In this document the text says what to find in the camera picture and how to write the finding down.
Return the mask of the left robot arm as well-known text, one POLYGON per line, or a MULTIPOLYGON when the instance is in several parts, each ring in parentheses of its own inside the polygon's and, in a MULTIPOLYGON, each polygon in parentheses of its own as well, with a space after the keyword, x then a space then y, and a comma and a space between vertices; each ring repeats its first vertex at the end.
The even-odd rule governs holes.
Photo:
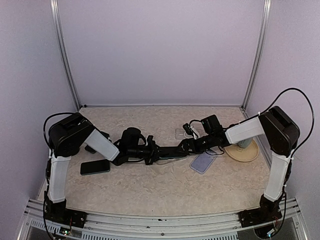
POLYGON ((106 172, 110 164, 120 166, 144 162, 152 165, 159 160, 179 159, 187 155, 182 145, 160 147, 153 136, 144 137, 135 127, 127 128, 119 140, 112 142, 108 133, 99 130, 81 113, 66 112, 64 115, 65 118, 50 128, 43 125, 44 140, 49 148, 47 194, 53 203, 49 212, 61 223, 70 218, 69 209, 61 204, 66 201, 67 168, 82 146, 88 152, 99 153, 103 160, 85 162, 80 169, 81 175, 106 172))

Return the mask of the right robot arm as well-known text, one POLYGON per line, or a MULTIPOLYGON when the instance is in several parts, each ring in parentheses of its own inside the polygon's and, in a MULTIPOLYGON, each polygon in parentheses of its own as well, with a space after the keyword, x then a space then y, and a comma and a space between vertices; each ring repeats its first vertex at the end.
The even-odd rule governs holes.
POLYGON ((257 136, 265 136, 271 150, 271 167, 263 197, 277 201, 284 193, 287 173, 294 150, 297 149, 300 129, 279 107, 274 106, 252 118, 223 128, 214 114, 201 121, 207 135, 186 138, 179 144, 190 154, 200 154, 213 147, 228 147, 257 136))

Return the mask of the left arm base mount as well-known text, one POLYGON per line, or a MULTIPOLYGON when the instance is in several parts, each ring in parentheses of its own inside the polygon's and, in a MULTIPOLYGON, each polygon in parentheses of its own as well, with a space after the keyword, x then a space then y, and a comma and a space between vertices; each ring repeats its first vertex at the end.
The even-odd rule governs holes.
POLYGON ((87 213, 80 210, 69 209, 66 207, 67 201, 53 203, 44 191, 44 218, 46 220, 63 224, 69 227, 84 228, 87 213))

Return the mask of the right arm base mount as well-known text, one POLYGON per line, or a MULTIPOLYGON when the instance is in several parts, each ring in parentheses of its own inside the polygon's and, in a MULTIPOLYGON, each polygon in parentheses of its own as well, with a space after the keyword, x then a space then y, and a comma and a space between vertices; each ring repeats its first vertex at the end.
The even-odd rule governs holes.
POLYGON ((238 213, 238 217, 241 227, 250 227, 282 218, 282 213, 279 207, 282 197, 283 196, 281 195, 276 201, 271 201, 262 195, 258 208, 240 211, 238 213))

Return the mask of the clear case with ring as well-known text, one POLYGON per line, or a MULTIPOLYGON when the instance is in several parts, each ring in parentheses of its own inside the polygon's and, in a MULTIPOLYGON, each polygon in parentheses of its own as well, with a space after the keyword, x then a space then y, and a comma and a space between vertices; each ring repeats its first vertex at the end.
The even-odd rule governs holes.
POLYGON ((164 166, 168 164, 173 164, 176 162, 184 161, 190 159, 191 156, 185 156, 185 157, 178 157, 178 158, 168 158, 168 159, 160 159, 156 162, 158 166, 164 166))

